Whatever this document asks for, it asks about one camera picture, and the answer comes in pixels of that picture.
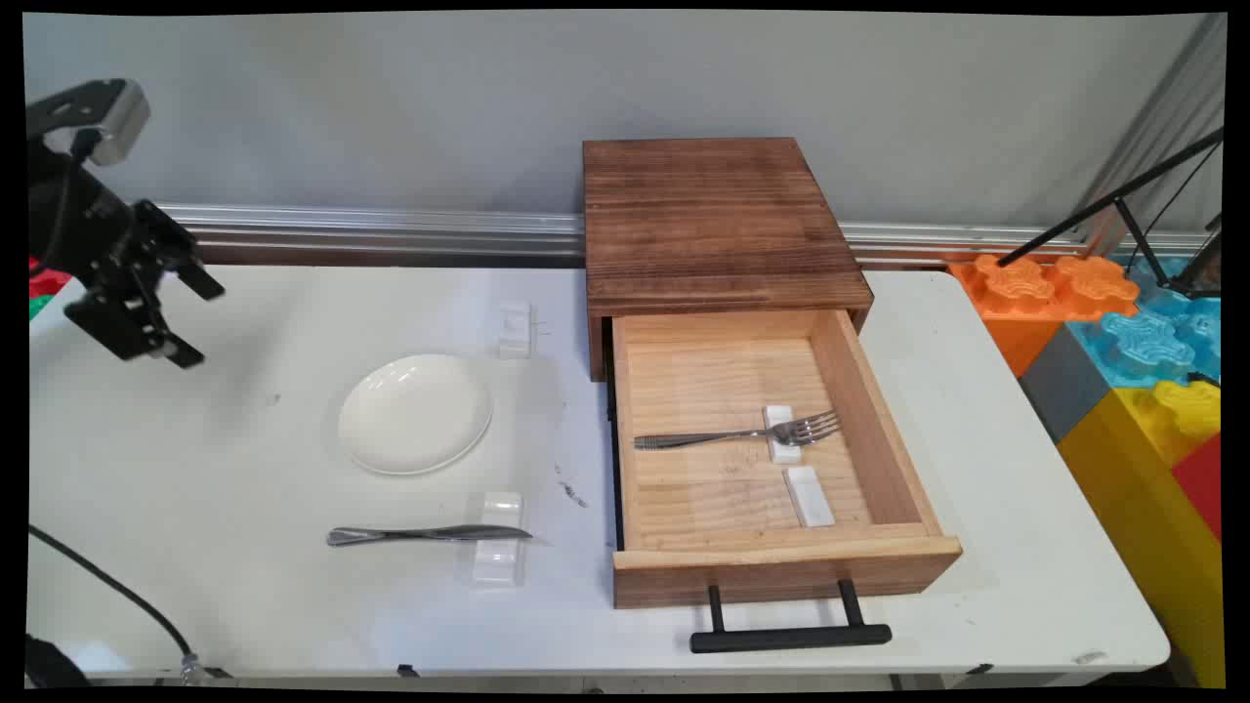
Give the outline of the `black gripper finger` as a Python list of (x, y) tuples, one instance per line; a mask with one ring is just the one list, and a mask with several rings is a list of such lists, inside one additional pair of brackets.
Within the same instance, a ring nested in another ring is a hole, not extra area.
[(134, 203), (132, 213), (135, 228), (131, 244), (138, 249), (131, 263), (152, 290), (166, 271), (172, 271), (202, 300), (225, 294), (222, 284), (206, 271), (199, 256), (196, 236), (186, 226), (146, 199)]
[(162, 357), (179, 368), (204, 363), (204, 352), (168, 325), (158, 296), (159, 283), (139, 283), (125, 291), (92, 288), (65, 306), (65, 316), (119, 359)]

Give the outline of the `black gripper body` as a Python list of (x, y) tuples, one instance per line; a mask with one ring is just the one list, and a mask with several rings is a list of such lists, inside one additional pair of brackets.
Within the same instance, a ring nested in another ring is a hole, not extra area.
[(138, 226), (130, 205), (71, 154), (28, 146), (28, 276), (46, 270), (86, 286), (132, 286), (128, 246)]

